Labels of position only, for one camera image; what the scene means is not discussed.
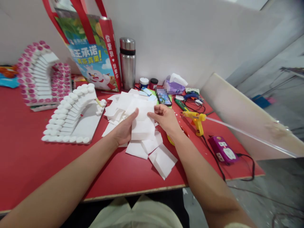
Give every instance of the yellow glue gun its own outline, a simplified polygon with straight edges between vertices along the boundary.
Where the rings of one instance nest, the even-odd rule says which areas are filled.
[[[183,111],[183,115],[192,119],[192,124],[196,127],[196,135],[202,136],[204,134],[202,121],[206,120],[206,115],[190,111]]]

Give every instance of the stainless steel thermos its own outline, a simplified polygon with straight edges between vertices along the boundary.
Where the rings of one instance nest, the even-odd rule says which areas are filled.
[[[135,40],[127,37],[119,39],[120,42],[120,68],[123,88],[130,90],[135,86]]]

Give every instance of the red tabletop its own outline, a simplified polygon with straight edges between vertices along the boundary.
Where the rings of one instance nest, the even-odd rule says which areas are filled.
[[[90,145],[43,142],[42,132],[48,123],[52,110],[32,112],[21,98],[20,90],[0,87],[2,105],[0,109],[0,212],[8,211],[20,203],[43,182],[88,150],[101,139],[108,121],[102,116]],[[99,100],[107,99],[111,94],[97,92]],[[206,112],[212,111],[205,104]],[[220,174],[217,164],[195,130],[179,115],[181,109],[173,102],[172,108],[178,114],[179,124],[188,132],[203,157]],[[220,120],[216,113],[209,115]],[[236,153],[248,154],[231,131],[218,123],[206,120],[203,123],[204,134],[223,136]],[[161,132],[165,146],[178,158],[166,133]],[[180,161],[176,163],[168,178],[164,181],[150,160],[144,160],[125,153],[126,148],[118,148],[96,177],[85,195],[85,200],[112,198],[120,195],[139,194],[180,188],[187,185],[187,179]],[[242,157],[231,166],[221,165],[226,178],[239,179],[250,177],[252,161]],[[263,175],[256,164],[256,175]]]

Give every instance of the hand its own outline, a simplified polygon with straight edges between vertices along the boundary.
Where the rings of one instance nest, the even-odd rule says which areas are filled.
[[[154,113],[148,112],[148,116],[156,120],[169,136],[182,132],[174,110],[164,104],[154,106]]]
[[[108,135],[114,138],[118,145],[124,145],[131,140],[131,130],[133,120],[138,115],[138,108],[128,118],[117,125]]]

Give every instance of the black jar lid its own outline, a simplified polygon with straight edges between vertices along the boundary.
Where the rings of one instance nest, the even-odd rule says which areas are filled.
[[[151,79],[151,80],[150,80],[150,83],[152,83],[152,84],[157,84],[157,83],[158,83],[158,80],[157,80],[157,79]]]

